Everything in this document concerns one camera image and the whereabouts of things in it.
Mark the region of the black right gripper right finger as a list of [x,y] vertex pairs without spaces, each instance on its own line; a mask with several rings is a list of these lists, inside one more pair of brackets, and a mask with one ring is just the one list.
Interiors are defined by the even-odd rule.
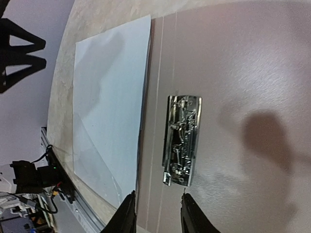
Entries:
[[183,194],[181,204],[180,214],[183,233],[220,233],[189,193]]

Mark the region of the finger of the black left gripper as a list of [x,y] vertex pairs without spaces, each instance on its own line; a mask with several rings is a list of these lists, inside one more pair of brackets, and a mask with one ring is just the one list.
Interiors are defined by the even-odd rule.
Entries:
[[[28,66],[11,74],[6,73],[7,67]],[[0,93],[3,94],[15,84],[29,75],[45,69],[46,59],[28,54],[0,55]]]
[[[10,36],[15,36],[32,44],[11,46]],[[45,48],[46,41],[18,26],[7,18],[0,19],[0,49],[20,53],[31,53]]]

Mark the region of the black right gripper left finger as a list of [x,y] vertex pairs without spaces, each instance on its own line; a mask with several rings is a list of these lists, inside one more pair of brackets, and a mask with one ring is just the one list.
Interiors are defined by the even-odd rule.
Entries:
[[132,191],[123,200],[101,233],[136,233],[136,193]]

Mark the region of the brown paper folder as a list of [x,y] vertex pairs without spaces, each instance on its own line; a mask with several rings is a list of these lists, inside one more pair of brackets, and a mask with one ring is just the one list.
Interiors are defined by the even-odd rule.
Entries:
[[[310,1],[171,5],[152,36],[138,225],[181,232],[188,192],[223,233],[310,232]],[[190,187],[162,182],[169,95],[202,98]]]

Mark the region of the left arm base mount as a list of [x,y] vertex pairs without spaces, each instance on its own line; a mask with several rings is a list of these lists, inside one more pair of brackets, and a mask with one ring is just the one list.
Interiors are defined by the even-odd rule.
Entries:
[[[44,153],[38,161],[45,158]],[[49,166],[36,167],[35,162],[13,161],[10,167],[14,171],[13,184],[17,185],[16,194],[39,194],[47,187],[56,187],[58,189],[60,182],[57,173]]]

